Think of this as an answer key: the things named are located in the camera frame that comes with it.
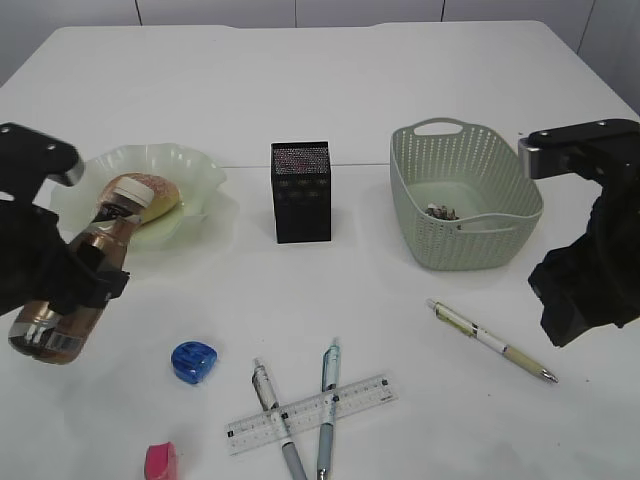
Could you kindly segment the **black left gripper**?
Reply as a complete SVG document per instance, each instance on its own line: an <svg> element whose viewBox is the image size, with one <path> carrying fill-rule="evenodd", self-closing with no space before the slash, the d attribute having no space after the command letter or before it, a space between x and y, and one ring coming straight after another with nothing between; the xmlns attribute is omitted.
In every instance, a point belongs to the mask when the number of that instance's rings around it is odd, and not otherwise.
<svg viewBox="0 0 640 480"><path fill-rule="evenodd" d="M74 251L57 228L58 215L35 204L1 201L1 312L46 301L57 313L105 307L120 297L130 274L95 247Z"/></svg>

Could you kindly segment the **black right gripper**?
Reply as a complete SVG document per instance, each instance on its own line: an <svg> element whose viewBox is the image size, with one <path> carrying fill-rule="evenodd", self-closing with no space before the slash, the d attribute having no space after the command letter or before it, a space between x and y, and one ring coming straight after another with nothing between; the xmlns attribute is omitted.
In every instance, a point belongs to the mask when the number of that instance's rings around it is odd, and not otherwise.
<svg viewBox="0 0 640 480"><path fill-rule="evenodd" d="M549 251L528 283L543 304L540 325L564 347L585 332L639 318L639 187L604 189L585 233Z"/></svg>

